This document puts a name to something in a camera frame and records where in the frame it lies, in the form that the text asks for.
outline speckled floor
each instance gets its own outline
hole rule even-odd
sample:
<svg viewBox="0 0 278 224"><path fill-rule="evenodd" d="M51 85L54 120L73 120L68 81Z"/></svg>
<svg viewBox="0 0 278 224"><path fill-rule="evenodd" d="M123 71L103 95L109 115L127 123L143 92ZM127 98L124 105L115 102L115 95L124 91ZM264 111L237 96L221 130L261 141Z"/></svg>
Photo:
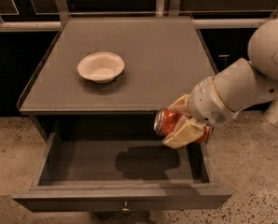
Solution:
<svg viewBox="0 0 278 224"><path fill-rule="evenodd" d="M216 210L121 213L40 213L9 195L27 190L45 143L28 118L0 118L0 223L278 223L278 123L259 111L244 111L215 129L208 151L216 179L233 189Z"/></svg>

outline open drawer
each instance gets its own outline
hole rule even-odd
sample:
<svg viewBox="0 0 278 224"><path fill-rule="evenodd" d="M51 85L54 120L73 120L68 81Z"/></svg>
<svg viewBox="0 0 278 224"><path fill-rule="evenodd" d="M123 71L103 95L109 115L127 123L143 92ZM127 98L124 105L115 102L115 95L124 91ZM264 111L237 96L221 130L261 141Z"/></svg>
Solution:
<svg viewBox="0 0 278 224"><path fill-rule="evenodd" d="M60 116L28 191L32 211L218 208L231 195L214 180L205 144L171 149L154 115Z"/></svg>

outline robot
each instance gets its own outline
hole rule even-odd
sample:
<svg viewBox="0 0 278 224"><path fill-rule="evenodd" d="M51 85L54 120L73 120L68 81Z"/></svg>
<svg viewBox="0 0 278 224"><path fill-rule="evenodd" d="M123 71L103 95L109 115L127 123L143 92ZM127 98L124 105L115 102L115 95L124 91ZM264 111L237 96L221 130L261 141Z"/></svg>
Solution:
<svg viewBox="0 0 278 224"><path fill-rule="evenodd" d="M190 94L168 107L171 114L166 118L174 117L175 124L162 143L178 148L202 142L212 128L236 119L240 111L278 98L278 19L255 31L248 44L248 55L250 61L239 59L216 76L201 81ZM163 118L161 110L155 119L157 134L161 134Z"/></svg>

